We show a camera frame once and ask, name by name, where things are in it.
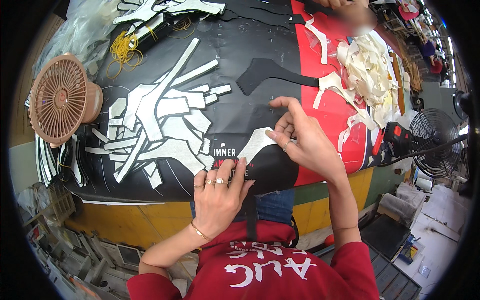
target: pile of white scraps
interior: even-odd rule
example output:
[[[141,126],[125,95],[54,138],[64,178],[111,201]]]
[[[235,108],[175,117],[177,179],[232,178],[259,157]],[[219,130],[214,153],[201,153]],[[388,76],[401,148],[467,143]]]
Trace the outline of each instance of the pile of white scraps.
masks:
[[[372,131],[374,141],[379,130],[392,120],[393,115],[399,111],[398,82],[392,80],[388,72],[387,62],[392,61],[392,58],[386,54],[385,47],[370,34],[354,37],[351,45],[341,41],[337,48],[337,58],[348,72],[347,89],[343,89],[341,79],[335,72],[320,78],[313,108],[318,109],[325,90],[331,90],[357,110],[358,113],[348,119],[348,128],[340,133],[338,151],[342,152],[343,143],[347,141],[354,125],[364,123]],[[371,116],[366,109],[355,105],[355,94],[360,95],[362,101],[370,107]]]

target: black cable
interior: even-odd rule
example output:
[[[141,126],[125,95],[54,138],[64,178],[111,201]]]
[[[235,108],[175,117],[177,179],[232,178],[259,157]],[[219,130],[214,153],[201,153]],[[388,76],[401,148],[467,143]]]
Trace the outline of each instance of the black cable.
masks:
[[[455,243],[458,243],[457,240],[454,240],[453,238],[451,238],[451,237],[449,237],[449,236],[447,236],[447,235],[445,235],[445,234],[443,234],[443,233],[441,233],[441,232],[438,232],[437,230],[435,230],[435,229],[433,229],[433,228],[430,228],[430,231],[431,231],[431,232],[438,233],[438,234],[440,234],[440,235],[443,235],[443,236],[446,237],[447,239],[452,240],[452,241],[454,241]]]
[[[432,149],[428,149],[428,150],[424,150],[424,151],[420,151],[420,152],[415,152],[415,153],[410,153],[408,155],[404,155],[396,160],[392,160],[391,162],[389,163],[386,163],[386,164],[381,164],[381,165],[378,165],[378,167],[387,167],[387,166],[390,166],[390,165],[393,165],[394,163],[400,161],[400,160],[404,160],[405,158],[409,158],[409,157],[414,157],[414,156],[421,156],[421,155],[425,155],[425,154],[428,154],[428,153],[431,153],[431,152],[436,152],[436,151],[439,151],[439,150],[443,150],[445,148],[448,148],[449,146],[451,145],[455,145],[456,143],[459,143],[461,141],[464,141],[467,139],[467,134],[464,134],[464,135],[461,135],[459,137],[457,137],[456,139],[454,140],[451,140],[449,141],[448,143],[446,144],[443,144],[443,145],[440,145],[438,147],[435,147],[435,148],[432,148]]]

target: pink desk fan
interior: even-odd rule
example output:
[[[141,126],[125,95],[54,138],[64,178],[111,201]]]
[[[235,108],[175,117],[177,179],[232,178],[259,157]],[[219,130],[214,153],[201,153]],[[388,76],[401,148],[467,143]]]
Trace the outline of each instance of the pink desk fan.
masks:
[[[81,123],[95,120],[102,104],[100,86],[89,82],[82,63],[66,53],[49,61],[35,79],[30,123],[50,147],[56,148],[68,141]]]

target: hand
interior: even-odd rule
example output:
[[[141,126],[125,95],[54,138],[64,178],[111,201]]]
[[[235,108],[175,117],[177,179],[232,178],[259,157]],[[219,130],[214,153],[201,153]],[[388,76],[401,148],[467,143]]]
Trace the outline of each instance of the hand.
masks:
[[[297,164],[333,181],[339,175],[346,175],[345,165],[335,147],[325,135],[318,120],[308,117],[299,101],[291,97],[278,97],[270,106],[287,107],[288,112],[276,123],[275,131],[266,135],[283,148],[290,138],[297,138],[297,144],[287,145],[288,156]]]
[[[193,179],[195,188],[195,212],[193,223],[198,230],[210,239],[216,238],[225,231],[241,209],[243,200],[255,180],[244,181],[247,160],[242,157],[235,169],[230,187],[228,179],[235,163],[226,159],[218,170],[210,170],[208,174],[200,171]],[[205,180],[222,178],[226,183],[206,184]]]
[[[320,3],[324,7],[331,7],[333,9],[339,8],[345,5],[351,4],[359,4],[364,7],[368,7],[369,1],[368,0],[355,0],[355,1],[347,1],[347,0],[314,0],[317,3]]]

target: red poster section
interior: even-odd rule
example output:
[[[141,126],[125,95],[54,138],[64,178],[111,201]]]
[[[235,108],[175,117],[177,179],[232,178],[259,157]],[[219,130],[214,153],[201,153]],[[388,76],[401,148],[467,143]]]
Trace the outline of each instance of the red poster section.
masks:
[[[304,4],[292,0],[292,8],[294,14],[301,14],[305,21],[310,20],[312,17],[303,10]],[[339,41],[337,39],[346,40],[346,36],[341,36],[331,32],[326,25],[326,15],[323,13],[316,13],[314,15],[315,26],[318,30],[323,32],[327,39],[331,41],[331,45],[328,47],[329,52],[336,53],[336,47]],[[301,74],[310,77],[324,77],[332,72],[337,72],[338,75],[342,72],[342,67],[335,57],[328,58],[328,65],[321,64],[320,48],[317,45],[313,49],[311,48],[311,41],[313,34],[305,28],[304,25],[295,25],[297,29],[297,39],[300,48],[300,62],[301,62]],[[338,150],[338,136],[340,133],[347,129],[347,120],[350,116],[353,116],[357,111],[348,104],[343,97],[332,91],[326,91],[320,102],[318,109],[313,108],[313,102],[317,96],[318,88],[310,86],[302,86],[301,88],[301,105],[303,110],[308,116],[317,118],[320,126],[324,130],[328,139],[333,143]],[[359,105],[360,108],[365,108],[365,104]],[[367,128],[363,123],[357,124],[352,127],[350,137],[343,145],[343,151],[341,157],[345,163],[347,173],[354,173],[360,170],[363,166],[365,159],[365,149],[367,142]],[[305,169],[300,167],[299,175],[295,186],[315,183],[323,181],[324,179]]]

